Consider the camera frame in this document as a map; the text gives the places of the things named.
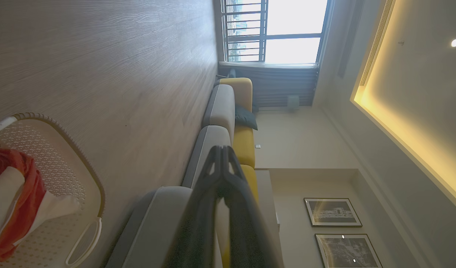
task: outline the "laundry basket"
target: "laundry basket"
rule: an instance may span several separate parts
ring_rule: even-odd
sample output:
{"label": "laundry basket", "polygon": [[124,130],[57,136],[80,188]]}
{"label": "laundry basket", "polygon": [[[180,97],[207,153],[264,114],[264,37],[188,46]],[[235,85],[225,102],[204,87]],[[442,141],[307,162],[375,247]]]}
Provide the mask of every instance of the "laundry basket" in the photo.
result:
{"label": "laundry basket", "polygon": [[94,249],[102,229],[104,192],[93,168],[61,126],[42,114],[15,114],[0,122],[0,147],[35,159],[49,192],[73,195],[80,210],[45,221],[7,261],[5,268],[73,268]]}

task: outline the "white cloth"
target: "white cloth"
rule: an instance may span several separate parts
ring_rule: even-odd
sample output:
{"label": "white cloth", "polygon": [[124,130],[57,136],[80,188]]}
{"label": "white cloth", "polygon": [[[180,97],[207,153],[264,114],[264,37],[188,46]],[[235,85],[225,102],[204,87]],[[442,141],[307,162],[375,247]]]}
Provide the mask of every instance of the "white cloth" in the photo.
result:
{"label": "white cloth", "polygon": [[[9,166],[0,174],[0,233],[15,209],[24,182],[24,176],[14,167]],[[16,246],[21,243],[26,236],[38,228],[45,220],[73,214],[77,212],[79,208],[80,204],[75,197],[71,195],[55,197],[46,190],[31,228],[27,234],[22,239],[19,239],[19,241],[16,241],[14,245]]]}
{"label": "white cloth", "polygon": [[9,166],[0,174],[0,233],[15,208],[25,178],[19,170]]}

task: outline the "dark gray throw pillow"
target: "dark gray throw pillow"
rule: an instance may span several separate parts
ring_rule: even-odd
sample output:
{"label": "dark gray throw pillow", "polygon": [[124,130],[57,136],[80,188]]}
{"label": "dark gray throw pillow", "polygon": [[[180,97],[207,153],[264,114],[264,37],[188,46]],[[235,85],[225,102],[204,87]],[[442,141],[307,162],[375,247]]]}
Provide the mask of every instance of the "dark gray throw pillow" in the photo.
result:
{"label": "dark gray throw pillow", "polygon": [[235,124],[257,130],[255,115],[239,105],[235,105]]}

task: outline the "recessed ceiling light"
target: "recessed ceiling light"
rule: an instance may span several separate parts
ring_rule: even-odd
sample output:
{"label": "recessed ceiling light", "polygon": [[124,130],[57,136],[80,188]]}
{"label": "recessed ceiling light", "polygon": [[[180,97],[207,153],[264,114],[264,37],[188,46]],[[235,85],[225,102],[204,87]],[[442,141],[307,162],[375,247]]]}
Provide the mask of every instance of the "recessed ceiling light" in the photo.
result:
{"label": "recessed ceiling light", "polygon": [[452,46],[452,47],[456,47],[456,39],[454,39],[453,41],[451,41],[451,46]]}

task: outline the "picture frame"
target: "picture frame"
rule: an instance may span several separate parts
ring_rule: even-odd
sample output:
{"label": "picture frame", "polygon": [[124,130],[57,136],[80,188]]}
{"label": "picture frame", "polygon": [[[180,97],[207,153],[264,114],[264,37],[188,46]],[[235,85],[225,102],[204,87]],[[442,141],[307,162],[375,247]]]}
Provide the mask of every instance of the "picture frame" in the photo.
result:
{"label": "picture frame", "polygon": [[367,234],[315,234],[324,268],[383,268]]}
{"label": "picture frame", "polygon": [[362,227],[348,198],[305,198],[313,227]]}

